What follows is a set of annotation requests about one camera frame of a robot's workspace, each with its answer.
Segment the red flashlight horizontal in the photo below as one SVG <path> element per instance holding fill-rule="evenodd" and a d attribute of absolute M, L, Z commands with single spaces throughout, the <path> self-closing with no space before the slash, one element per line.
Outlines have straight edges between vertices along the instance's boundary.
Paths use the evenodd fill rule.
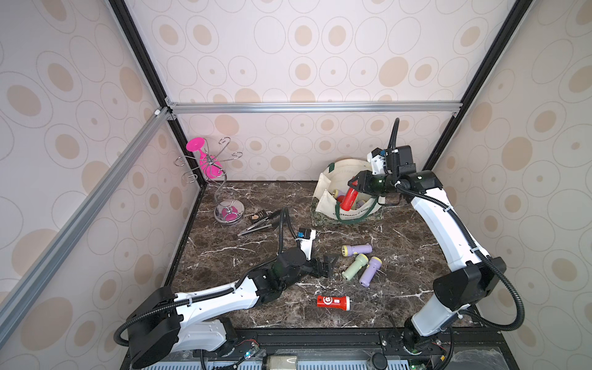
<path fill-rule="evenodd" d="M 337 198 L 340 208 L 344 211 L 351 211 L 353 205 L 356 203 L 358 194 L 359 192 L 354 187 L 349 187 L 344 194 Z"/>

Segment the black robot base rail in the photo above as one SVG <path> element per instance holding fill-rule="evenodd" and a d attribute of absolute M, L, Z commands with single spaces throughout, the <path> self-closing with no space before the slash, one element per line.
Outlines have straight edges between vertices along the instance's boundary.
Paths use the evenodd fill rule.
<path fill-rule="evenodd" d="M 129 369 L 516 369 L 502 334 L 450 328 L 411 354 L 395 328 L 232 329 L 219 348 L 134 345 Z"/>

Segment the green flashlight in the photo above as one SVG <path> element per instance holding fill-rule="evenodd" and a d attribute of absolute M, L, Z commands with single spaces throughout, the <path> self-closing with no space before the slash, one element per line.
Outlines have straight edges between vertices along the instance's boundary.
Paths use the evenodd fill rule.
<path fill-rule="evenodd" d="M 367 264 L 368 257 L 365 254 L 358 254 L 356 259 L 342 272 L 342 277 L 348 282 L 351 281 Z"/>

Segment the purple flashlight horizontal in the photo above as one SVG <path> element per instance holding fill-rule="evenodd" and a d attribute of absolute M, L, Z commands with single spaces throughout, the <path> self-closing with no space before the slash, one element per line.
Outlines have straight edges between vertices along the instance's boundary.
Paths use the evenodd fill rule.
<path fill-rule="evenodd" d="M 342 255 L 344 257 L 351 257 L 359 254 L 370 254 L 372 253 L 372 246 L 370 244 L 365 245 L 343 245 Z"/>

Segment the purple flashlight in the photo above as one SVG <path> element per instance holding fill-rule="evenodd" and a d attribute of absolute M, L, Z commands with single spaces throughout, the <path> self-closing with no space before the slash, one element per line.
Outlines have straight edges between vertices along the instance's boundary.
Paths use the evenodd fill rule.
<path fill-rule="evenodd" d="M 382 260 L 378 257 L 372 257 L 368 265 L 359 279 L 360 285 L 365 288 L 370 286 L 372 279 L 375 277 L 377 271 L 382 267 Z"/>

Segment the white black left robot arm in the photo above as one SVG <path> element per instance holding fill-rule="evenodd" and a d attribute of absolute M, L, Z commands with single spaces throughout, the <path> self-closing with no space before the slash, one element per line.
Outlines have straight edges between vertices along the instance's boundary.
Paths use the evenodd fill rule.
<path fill-rule="evenodd" d="M 273 302 L 303 278 L 333 276 L 339 257 L 312 256 L 316 232 L 295 231 L 288 208 L 275 215 L 278 244 L 273 259 L 227 285 L 190 293 L 175 293 L 169 286 L 158 288 L 115 330 L 113 341 L 129 349 L 131 368 L 154 365 L 172 352 L 226 352 L 237 336 L 222 315 Z"/>

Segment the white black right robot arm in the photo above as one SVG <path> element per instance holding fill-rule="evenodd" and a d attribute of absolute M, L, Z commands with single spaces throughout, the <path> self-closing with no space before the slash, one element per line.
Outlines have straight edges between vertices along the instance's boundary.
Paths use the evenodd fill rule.
<path fill-rule="evenodd" d="M 405 198 L 428 225 L 450 269 L 448 274 L 434 280 L 431 299 L 406 320 L 402 331 L 405 350 L 412 355 L 421 353 L 437 334 L 463 316 L 500 331 L 518 330 L 525 321 L 525 307 L 505 276 L 504 260 L 491 257 L 476 241 L 454 210 L 436 174 L 417 171 L 411 147 L 396 144 L 398 130 L 396 121 L 387 148 L 374 149 L 368 156 L 370 170 L 358 173 L 348 185 L 372 197 L 396 193 Z M 498 283 L 509 291 L 516 307 L 516 317 L 510 324 L 491 322 L 469 309 L 489 296 Z"/>

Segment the red flashlight with logo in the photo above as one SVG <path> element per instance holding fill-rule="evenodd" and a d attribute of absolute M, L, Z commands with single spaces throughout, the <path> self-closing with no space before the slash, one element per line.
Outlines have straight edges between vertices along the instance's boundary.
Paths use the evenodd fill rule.
<path fill-rule="evenodd" d="M 317 306 L 319 308 L 337 308 L 343 311 L 349 311 L 351 303 L 348 296 L 328 297 L 319 295 L 317 297 Z"/>

